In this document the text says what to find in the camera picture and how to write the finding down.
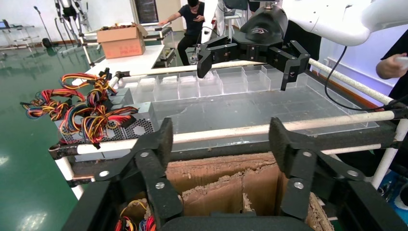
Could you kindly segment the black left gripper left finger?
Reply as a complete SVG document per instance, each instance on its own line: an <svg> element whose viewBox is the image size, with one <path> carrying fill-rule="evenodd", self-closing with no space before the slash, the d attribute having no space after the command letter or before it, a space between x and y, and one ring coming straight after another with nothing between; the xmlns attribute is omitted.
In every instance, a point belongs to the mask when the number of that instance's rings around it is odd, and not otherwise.
<svg viewBox="0 0 408 231"><path fill-rule="evenodd" d="M138 138L129 153L111 163L106 176L97 176L95 186L104 186L102 200L119 205L145 192L156 223L182 215L178 192L166 176L173 146L173 123L166 117L159 130Z"/></svg>

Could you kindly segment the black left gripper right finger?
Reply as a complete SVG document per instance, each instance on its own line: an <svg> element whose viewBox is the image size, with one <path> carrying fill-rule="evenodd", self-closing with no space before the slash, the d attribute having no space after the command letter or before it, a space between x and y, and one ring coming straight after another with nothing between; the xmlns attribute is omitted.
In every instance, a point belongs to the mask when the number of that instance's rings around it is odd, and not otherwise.
<svg viewBox="0 0 408 231"><path fill-rule="evenodd" d="M306 218L316 174L323 175L323 179L318 181L318 192L325 195L330 195L335 187L364 179L364 174L358 169L324 154L315 145L315 140L289 131L277 117L271 118L270 150L280 171L288 179L280 206L284 216Z"/></svg>

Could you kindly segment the bystander bare hand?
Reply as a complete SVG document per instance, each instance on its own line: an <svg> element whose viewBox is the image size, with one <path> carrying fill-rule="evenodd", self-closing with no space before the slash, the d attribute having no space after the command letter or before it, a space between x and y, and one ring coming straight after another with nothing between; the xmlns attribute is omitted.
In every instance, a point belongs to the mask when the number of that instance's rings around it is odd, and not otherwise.
<svg viewBox="0 0 408 231"><path fill-rule="evenodd" d="M398 57L406 57L406 53L394 54L384 60L381 60L376 65L376 73L382 79L401 78L406 74L407 68L403 68L402 64L396 61Z"/></svg>

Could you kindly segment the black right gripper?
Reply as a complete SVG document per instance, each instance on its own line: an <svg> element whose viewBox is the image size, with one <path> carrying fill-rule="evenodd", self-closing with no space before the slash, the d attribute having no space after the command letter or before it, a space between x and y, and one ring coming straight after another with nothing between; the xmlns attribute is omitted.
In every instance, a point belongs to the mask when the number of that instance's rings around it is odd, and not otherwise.
<svg viewBox="0 0 408 231"><path fill-rule="evenodd" d="M283 45L288 27L285 11L276 5L259 8L255 14L232 36L210 39L200 45L197 75L204 78L212 64L235 59L268 63L283 73L280 90L297 81L306 71L310 54L296 41Z"/></svg>

